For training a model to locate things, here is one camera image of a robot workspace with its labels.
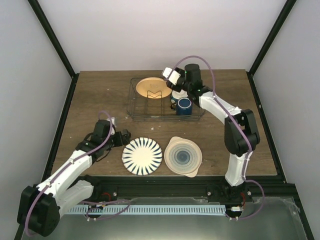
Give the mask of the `dark blue mug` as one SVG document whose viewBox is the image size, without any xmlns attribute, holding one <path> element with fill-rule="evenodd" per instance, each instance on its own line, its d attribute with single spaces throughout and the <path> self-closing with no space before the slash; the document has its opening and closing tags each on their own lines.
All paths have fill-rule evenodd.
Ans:
<svg viewBox="0 0 320 240">
<path fill-rule="evenodd" d="M 193 112 L 193 103 L 189 98 L 182 97 L 177 102 L 172 103 L 170 108 L 175 111 L 177 116 L 190 116 Z"/>
</svg>

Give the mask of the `orange plastic plate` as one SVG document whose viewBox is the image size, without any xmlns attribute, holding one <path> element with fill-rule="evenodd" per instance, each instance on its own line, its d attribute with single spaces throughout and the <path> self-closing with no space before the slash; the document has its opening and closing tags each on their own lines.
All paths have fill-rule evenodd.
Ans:
<svg viewBox="0 0 320 240">
<path fill-rule="evenodd" d="M 148 99 L 161 99 L 172 93 L 166 82 L 159 77 L 143 78 L 137 83 L 135 89 L 138 94 Z"/>
</svg>

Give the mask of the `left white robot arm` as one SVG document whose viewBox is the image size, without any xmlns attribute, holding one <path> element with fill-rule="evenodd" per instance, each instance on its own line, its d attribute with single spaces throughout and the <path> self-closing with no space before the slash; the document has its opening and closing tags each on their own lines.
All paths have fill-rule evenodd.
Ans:
<svg viewBox="0 0 320 240">
<path fill-rule="evenodd" d="M 78 143 L 56 172 L 22 191 L 17 222 L 24 226 L 24 232 L 47 237 L 71 208 L 88 199 L 97 202 L 102 196 L 99 181 L 89 175 L 80 175 L 106 151 L 125 146 L 130 140 L 131 133 L 127 129 L 116 130 L 114 118 L 98 120 L 93 131 Z"/>
</svg>

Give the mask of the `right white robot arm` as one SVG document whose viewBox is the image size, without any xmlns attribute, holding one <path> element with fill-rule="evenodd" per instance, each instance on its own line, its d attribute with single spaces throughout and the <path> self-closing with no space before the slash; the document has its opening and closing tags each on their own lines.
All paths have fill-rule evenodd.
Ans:
<svg viewBox="0 0 320 240">
<path fill-rule="evenodd" d="M 213 89 L 205 86 L 198 64 L 181 68 L 165 68 L 161 74 L 166 85 L 173 91 L 185 91 L 188 99 L 197 107 L 211 113 L 224 125 L 224 144 L 229 151 L 228 169 L 222 188 L 223 198 L 229 202 L 240 196 L 241 186 L 246 181 L 250 157 L 260 143 L 255 115 L 250 109 L 241 109 L 220 98 Z"/>
</svg>

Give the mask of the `cream and teal bowl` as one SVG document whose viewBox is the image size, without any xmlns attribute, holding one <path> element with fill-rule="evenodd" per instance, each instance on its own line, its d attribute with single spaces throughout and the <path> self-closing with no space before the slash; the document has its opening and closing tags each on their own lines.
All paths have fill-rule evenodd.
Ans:
<svg viewBox="0 0 320 240">
<path fill-rule="evenodd" d="M 184 90 L 178 91 L 172 91 L 170 95 L 170 100 L 172 103 L 176 103 L 180 98 L 187 98 L 188 93 Z"/>
</svg>

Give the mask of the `black wire dish rack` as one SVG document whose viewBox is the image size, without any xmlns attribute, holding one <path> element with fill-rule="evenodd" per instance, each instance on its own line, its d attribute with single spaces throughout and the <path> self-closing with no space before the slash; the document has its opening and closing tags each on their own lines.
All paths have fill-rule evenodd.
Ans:
<svg viewBox="0 0 320 240">
<path fill-rule="evenodd" d="M 192 115 L 178 116 L 171 109 L 171 94 L 164 98 L 150 99 L 136 91 L 137 83 L 144 78 L 135 77 L 130 80 L 128 91 L 127 113 L 135 121 L 198 121 L 205 111 L 192 105 Z"/>
</svg>

